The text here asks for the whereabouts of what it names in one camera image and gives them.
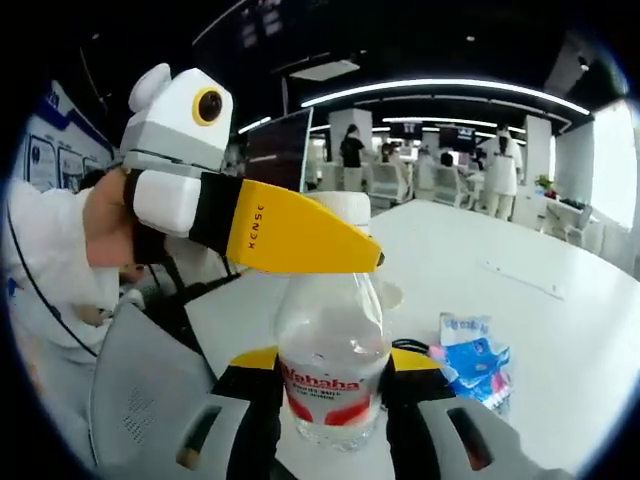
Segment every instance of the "monitor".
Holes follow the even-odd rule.
[[[402,138],[403,140],[422,140],[422,123],[392,123],[389,137]]]
[[[476,131],[470,127],[440,127],[440,148],[471,153],[476,149]]]
[[[312,116],[303,110],[249,131],[244,178],[301,192]]]

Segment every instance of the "chair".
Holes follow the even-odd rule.
[[[564,239],[567,243],[575,245],[576,247],[584,248],[584,231],[587,228],[587,225],[589,225],[592,213],[593,207],[591,205],[585,205],[576,224],[565,225]]]
[[[320,190],[335,192],[338,190],[338,180],[342,178],[343,167],[335,163],[323,163],[321,167],[322,181]]]
[[[472,207],[473,198],[469,188],[455,167],[435,167],[434,181],[434,202],[465,210]]]
[[[158,423],[189,424],[215,382],[204,358],[174,340],[133,305],[124,305],[96,363],[89,405],[98,466],[121,465],[141,453]]]
[[[418,170],[414,174],[416,198],[431,200],[435,188],[434,170],[436,166],[426,159],[420,159],[416,167]]]
[[[403,203],[407,200],[408,185],[402,178],[402,172],[397,165],[391,163],[374,164],[371,166],[371,170],[370,197],[391,200],[396,203]]]

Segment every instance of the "hand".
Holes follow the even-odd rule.
[[[91,267],[133,264],[133,224],[124,199],[126,175],[120,168],[107,173],[91,190],[83,211],[87,260]]]

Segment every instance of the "white desk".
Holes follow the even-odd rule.
[[[544,215],[543,229],[545,233],[564,240],[565,225],[576,225],[578,219],[582,215],[582,210],[562,203],[560,200],[542,197],[543,204],[546,209],[542,212]],[[602,250],[602,242],[604,235],[604,226],[597,218],[591,215],[587,226],[585,227],[585,243],[584,247],[591,253],[600,255]]]
[[[375,217],[372,234],[386,256],[381,276],[404,292],[388,315],[394,338],[435,341],[442,311],[491,315],[495,335],[512,346],[516,391],[509,418],[524,452],[544,467],[578,471],[623,412],[638,378],[640,283],[546,235],[431,202],[416,200]],[[525,282],[555,285],[562,299]],[[216,373],[235,355],[272,344],[285,283],[248,274],[188,305]],[[346,455],[299,439],[288,407],[282,412],[277,456],[300,479],[393,478],[384,425],[362,451]]]

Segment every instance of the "white jacket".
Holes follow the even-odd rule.
[[[87,261],[82,212],[89,191],[41,193],[26,182],[13,181],[7,203],[27,267],[47,300],[113,310],[119,298],[118,268],[91,268]],[[7,217],[3,214],[6,278],[35,295]]]
[[[500,153],[499,136],[508,138],[507,150]],[[485,174],[485,190],[502,195],[515,195],[518,192],[518,176],[516,168],[522,170],[522,153],[520,147],[508,132],[489,140],[483,148],[487,152],[487,172]]]

